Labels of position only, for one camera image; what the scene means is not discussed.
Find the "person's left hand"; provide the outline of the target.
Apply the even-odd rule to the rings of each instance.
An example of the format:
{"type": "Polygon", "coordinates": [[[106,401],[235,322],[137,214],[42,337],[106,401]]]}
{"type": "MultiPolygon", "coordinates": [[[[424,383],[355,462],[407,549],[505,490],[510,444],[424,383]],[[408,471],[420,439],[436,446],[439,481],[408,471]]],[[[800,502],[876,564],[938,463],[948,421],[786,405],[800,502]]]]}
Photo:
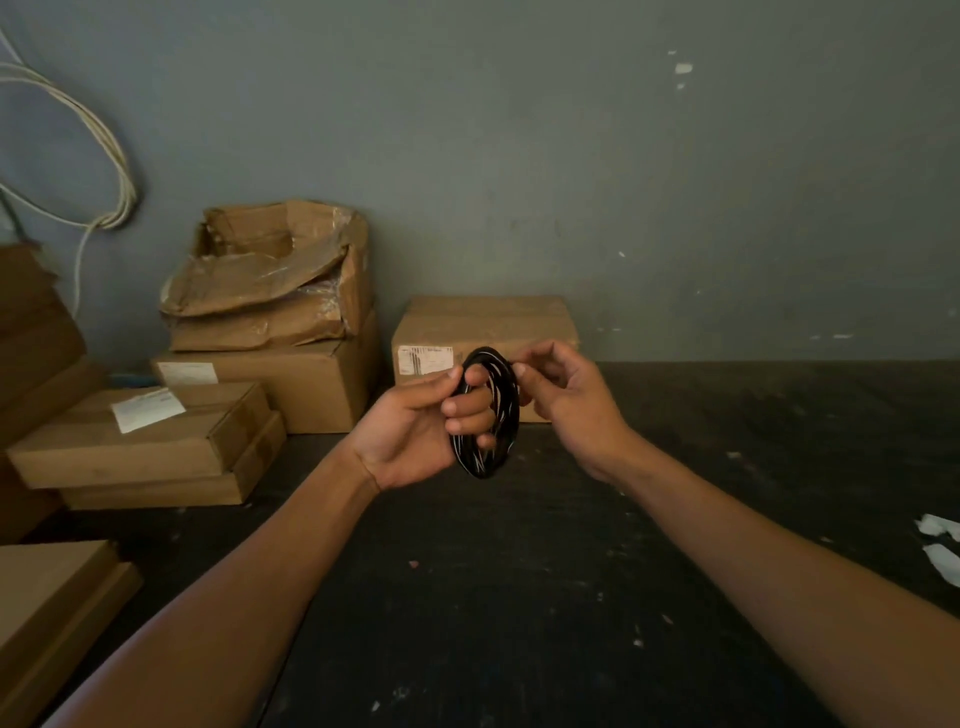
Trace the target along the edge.
{"type": "MultiPolygon", "coordinates": [[[[328,456],[337,474],[364,480],[376,491],[402,488],[429,479],[455,464],[457,458],[446,431],[447,418],[484,409],[441,409],[438,406],[407,409],[398,400],[398,388],[433,379],[438,372],[393,386],[382,394],[366,415],[328,456]]],[[[487,408],[494,394],[487,371],[487,408]]],[[[483,451],[496,447],[496,436],[474,437],[483,451]]]]}

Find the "person's right hand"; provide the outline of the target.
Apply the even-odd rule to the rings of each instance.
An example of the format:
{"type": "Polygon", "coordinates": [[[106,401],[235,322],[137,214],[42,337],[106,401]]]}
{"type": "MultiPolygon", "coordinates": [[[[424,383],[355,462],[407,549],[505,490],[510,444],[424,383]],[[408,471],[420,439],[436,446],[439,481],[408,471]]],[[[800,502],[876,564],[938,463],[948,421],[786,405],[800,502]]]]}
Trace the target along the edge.
{"type": "Polygon", "coordinates": [[[535,409],[560,442],[595,480],[618,481],[637,435],[630,429],[598,366],[567,343],[546,340],[528,346],[511,364],[526,363],[558,385],[551,409],[535,409]]]}

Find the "person's left forearm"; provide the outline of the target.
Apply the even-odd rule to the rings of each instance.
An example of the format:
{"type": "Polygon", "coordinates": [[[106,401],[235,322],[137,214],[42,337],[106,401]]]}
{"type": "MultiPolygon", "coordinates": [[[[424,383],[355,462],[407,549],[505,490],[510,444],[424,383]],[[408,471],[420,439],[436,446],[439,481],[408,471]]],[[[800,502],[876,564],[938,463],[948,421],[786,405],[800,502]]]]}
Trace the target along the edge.
{"type": "Polygon", "coordinates": [[[356,454],[344,443],[335,447],[42,728],[242,728],[377,493],[356,454]]]}

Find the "person's right forearm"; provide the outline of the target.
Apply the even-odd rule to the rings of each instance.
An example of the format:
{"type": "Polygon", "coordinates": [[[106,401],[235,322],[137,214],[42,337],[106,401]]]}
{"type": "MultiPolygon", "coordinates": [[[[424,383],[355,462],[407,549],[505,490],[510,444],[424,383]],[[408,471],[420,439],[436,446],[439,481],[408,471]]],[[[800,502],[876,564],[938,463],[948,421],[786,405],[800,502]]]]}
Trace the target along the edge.
{"type": "Polygon", "coordinates": [[[627,429],[605,461],[847,728],[960,728],[960,619],[703,480],[627,429]]]}

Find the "small sealed cardboard box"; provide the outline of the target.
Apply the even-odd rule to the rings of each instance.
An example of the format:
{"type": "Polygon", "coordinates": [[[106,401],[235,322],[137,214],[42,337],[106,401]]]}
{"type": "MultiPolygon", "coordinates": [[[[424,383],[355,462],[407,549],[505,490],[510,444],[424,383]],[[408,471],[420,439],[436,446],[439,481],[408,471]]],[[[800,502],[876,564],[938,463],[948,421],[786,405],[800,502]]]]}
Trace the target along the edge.
{"type": "Polygon", "coordinates": [[[558,296],[412,297],[391,338],[394,382],[463,365],[480,347],[512,359],[546,339],[580,347],[570,310],[558,296]]]}

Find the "large cardboard box white label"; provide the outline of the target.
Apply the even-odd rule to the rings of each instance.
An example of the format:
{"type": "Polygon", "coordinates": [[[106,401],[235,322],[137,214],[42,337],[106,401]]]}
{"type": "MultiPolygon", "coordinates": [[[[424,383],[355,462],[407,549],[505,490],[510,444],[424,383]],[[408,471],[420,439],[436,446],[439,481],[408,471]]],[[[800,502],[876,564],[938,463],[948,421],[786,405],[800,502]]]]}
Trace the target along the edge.
{"type": "Polygon", "coordinates": [[[349,432],[384,369],[376,311],[352,338],[247,351],[165,352],[150,365],[166,386],[261,383],[290,434],[349,432]]]}

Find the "torn open cardboard box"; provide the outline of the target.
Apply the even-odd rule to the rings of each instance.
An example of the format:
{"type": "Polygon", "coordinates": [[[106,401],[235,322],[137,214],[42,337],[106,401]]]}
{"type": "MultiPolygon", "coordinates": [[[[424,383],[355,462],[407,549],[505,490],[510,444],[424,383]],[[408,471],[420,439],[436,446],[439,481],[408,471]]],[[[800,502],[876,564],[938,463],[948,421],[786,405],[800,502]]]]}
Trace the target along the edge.
{"type": "Polygon", "coordinates": [[[316,200],[210,207],[159,312],[174,353],[234,353],[358,336],[374,307],[369,225],[316,200]]]}

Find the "flat cardboard box white label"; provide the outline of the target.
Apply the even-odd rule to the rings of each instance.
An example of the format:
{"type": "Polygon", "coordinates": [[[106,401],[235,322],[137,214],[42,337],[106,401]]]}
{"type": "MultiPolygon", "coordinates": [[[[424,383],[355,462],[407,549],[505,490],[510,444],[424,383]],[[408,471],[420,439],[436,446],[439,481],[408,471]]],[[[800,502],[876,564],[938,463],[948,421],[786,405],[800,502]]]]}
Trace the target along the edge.
{"type": "Polygon", "coordinates": [[[218,477],[275,414],[257,382],[102,390],[6,450],[33,490],[218,477]]]}

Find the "tall stack of cardboard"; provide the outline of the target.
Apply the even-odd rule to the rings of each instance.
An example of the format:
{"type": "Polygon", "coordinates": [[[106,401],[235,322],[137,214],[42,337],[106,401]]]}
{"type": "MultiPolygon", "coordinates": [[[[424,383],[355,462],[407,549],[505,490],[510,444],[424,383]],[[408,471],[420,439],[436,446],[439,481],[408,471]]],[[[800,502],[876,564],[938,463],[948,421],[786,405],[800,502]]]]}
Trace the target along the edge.
{"type": "Polygon", "coordinates": [[[107,373],[89,357],[55,282],[37,245],[0,245],[0,547],[62,507],[54,491],[24,484],[7,449],[107,388],[107,373]]]}

